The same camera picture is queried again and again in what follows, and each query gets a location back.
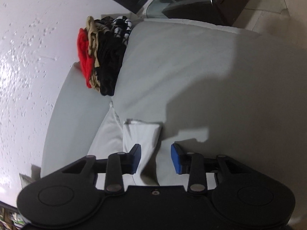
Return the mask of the black white checked garment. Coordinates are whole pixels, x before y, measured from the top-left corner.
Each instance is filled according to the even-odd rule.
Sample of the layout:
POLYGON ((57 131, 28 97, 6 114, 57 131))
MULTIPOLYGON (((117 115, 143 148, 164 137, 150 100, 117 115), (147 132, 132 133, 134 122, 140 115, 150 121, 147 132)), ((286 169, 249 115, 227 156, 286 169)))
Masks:
POLYGON ((111 24, 111 29, 113 31, 114 37, 119 39, 125 46, 128 44, 132 28, 133 23, 126 16, 117 17, 111 24))

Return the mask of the glass side table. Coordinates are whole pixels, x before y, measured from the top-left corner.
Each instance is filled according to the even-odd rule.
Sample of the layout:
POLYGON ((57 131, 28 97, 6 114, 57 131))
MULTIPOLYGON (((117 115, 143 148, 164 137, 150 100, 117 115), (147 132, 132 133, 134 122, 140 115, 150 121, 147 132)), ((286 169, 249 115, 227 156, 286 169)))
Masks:
POLYGON ((137 15, 143 19, 187 19, 225 24, 216 0, 148 0, 137 15))

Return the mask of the tan garment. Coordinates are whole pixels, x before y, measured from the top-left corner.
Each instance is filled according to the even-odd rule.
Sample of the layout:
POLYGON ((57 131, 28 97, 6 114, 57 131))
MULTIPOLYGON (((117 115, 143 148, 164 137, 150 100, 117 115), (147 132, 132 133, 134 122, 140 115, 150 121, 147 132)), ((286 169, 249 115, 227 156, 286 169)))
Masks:
POLYGON ((88 55, 93 59, 91 64, 91 72, 89 76, 89 85, 92 89, 100 92, 100 81, 98 80, 95 68, 99 67, 99 61, 97 59, 99 30, 95 24, 94 18, 89 16, 86 20, 86 30, 88 37, 88 55))

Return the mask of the light grey throw pillow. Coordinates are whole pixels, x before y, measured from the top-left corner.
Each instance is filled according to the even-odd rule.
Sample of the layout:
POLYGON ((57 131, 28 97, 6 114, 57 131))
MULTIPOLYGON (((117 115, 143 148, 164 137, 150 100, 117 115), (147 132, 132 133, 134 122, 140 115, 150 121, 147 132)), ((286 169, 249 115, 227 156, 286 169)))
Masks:
POLYGON ((21 187, 25 188, 29 184, 41 179, 41 167, 36 165, 31 165, 31 174, 27 176, 26 174, 19 174, 21 187))

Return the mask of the red garment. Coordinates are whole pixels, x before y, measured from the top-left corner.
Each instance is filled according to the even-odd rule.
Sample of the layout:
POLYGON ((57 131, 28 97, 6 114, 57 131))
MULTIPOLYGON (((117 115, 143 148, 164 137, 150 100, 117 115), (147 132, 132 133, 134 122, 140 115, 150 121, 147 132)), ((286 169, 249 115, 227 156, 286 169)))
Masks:
POLYGON ((86 86, 92 88, 90 79, 92 76, 95 58, 88 53, 89 41, 87 30, 80 28, 77 37, 77 52, 80 63, 81 72, 85 78, 86 86))

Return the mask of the grey sofa back cushion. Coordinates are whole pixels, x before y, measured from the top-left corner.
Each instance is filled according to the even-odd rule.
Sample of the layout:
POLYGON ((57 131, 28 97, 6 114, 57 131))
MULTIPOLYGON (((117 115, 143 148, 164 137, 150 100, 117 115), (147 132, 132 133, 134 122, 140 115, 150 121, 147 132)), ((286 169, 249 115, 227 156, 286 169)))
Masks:
POLYGON ((41 177, 87 155, 109 111, 110 97, 87 88, 74 63, 62 85, 46 134, 41 177))

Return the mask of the bookshelf with books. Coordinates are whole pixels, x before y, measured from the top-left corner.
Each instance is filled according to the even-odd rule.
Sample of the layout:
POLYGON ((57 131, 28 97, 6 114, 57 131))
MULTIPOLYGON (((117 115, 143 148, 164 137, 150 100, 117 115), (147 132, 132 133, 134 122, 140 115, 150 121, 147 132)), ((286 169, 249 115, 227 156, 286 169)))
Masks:
POLYGON ((24 222, 17 208, 1 201, 1 229, 22 229, 23 227, 24 222))

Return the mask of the grey sofa seat cushion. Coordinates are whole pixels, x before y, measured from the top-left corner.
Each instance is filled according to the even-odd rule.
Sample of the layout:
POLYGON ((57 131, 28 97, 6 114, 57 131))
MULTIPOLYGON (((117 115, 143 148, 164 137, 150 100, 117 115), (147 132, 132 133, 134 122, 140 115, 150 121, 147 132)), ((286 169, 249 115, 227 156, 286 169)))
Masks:
POLYGON ((170 145, 228 155, 306 199, 306 51, 255 32, 144 21, 131 33, 113 96, 121 120, 162 122, 161 184, 170 145))

